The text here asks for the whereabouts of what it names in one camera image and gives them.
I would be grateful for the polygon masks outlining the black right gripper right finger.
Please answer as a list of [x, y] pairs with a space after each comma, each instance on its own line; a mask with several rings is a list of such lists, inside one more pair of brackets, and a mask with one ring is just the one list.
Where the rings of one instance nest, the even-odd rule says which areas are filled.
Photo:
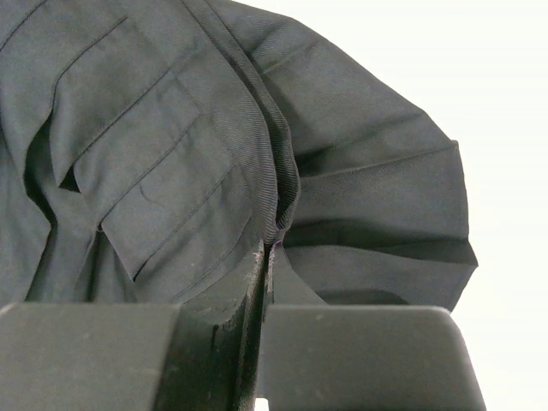
[[257, 395], [272, 410], [482, 410], [466, 343], [441, 307], [329, 305], [274, 247]]

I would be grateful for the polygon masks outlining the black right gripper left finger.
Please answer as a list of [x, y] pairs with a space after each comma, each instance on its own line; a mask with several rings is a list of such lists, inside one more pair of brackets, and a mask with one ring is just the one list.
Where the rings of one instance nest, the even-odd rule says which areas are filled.
[[251, 410], [265, 250], [182, 304], [11, 304], [4, 410]]

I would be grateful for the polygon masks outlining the black skirt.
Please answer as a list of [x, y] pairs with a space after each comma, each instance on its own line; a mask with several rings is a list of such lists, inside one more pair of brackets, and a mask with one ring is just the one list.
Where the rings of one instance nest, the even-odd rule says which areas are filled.
[[1, 4], [1, 302], [184, 302], [297, 276], [453, 309], [457, 143], [300, 22], [234, 1]]

